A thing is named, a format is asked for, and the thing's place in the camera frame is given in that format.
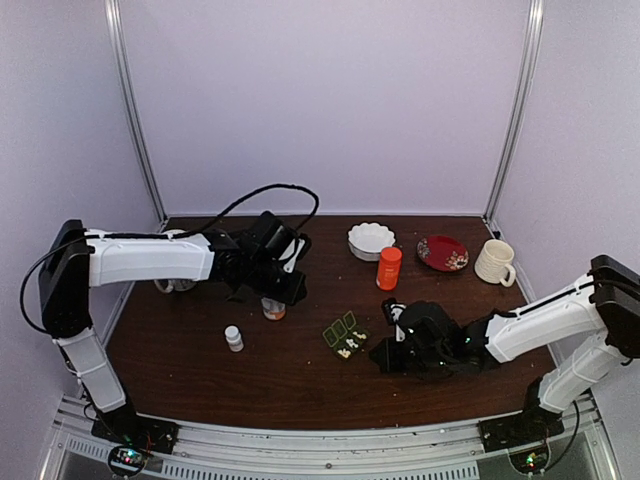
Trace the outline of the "grey lid pill bottle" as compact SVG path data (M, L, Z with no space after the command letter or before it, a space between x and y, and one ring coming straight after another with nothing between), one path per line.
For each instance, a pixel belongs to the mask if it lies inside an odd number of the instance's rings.
M270 321L279 321L286 315L286 305L282 302L263 297L261 299L263 315Z

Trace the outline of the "small white pill bottle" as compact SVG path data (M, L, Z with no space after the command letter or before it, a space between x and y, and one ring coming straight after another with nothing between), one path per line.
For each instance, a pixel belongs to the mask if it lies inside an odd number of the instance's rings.
M224 330L224 335L225 335L225 340L227 342L227 345L232 352L238 353L243 350L244 348L243 338L237 326L235 325L227 326Z

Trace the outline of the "green weekly pill organizer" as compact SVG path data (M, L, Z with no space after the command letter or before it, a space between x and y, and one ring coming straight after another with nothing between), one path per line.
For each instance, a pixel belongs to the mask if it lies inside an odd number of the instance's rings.
M366 333L368 338L366 340L360 340L351 335L352 331L358 331ZM347 361L352 358L356 353L361 351L367 344L370 338L370 332L360 325L356 319L356 316L352 311L346 312L342 317L336 319L322 332L322 338L324 339L328 348L332 353L342 361ZM358 349L352 349L346 344L346 339L351 338L359 344ZM342 358L337 354L338 349L348 349L351 351L351 356L348 359Z

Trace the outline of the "orange pill bottle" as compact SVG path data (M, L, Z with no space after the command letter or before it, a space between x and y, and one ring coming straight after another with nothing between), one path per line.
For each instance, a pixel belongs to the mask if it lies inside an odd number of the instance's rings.
M399 280L403 253L397 247L384 248L379 256L376 284L383 291L393 290Z

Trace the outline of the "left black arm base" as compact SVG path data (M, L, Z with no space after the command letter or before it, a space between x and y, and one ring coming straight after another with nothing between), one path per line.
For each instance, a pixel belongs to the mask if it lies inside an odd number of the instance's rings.
M171 454L177 441L177 423L141 416L133 403L104 412L94 404L91 434L114 446L107 454L107 466L117 478L130 479L140 474L155 454Z

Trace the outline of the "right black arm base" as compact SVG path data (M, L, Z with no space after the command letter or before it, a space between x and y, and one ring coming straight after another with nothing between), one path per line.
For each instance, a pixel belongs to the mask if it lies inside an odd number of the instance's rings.
M565 429L562 415L539 407L478 423L486 453L506 450L519 474L542 474L551 466L549 440Z

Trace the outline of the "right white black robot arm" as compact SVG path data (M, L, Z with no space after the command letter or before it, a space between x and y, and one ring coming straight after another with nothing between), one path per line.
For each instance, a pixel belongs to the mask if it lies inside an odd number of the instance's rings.
M513 419L519 440L535 440L584 391L639 356L639 275L608 255L571 285L511 311L494 310L460 326L435 302L382 310L395 334L369 353L383 373L477 374L566 337L588 338L555 370L528 388Z

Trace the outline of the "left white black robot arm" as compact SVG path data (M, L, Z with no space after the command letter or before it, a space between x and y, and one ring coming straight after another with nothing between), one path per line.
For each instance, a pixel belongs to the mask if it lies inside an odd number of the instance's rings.
M69 220L37 264L42 328L71 362L106 429L133 444L144 424L96 336L90 289L155 280L214 282L293 306L307 294L296 263L310 246L307 235L269 211L233 233L115 233Z

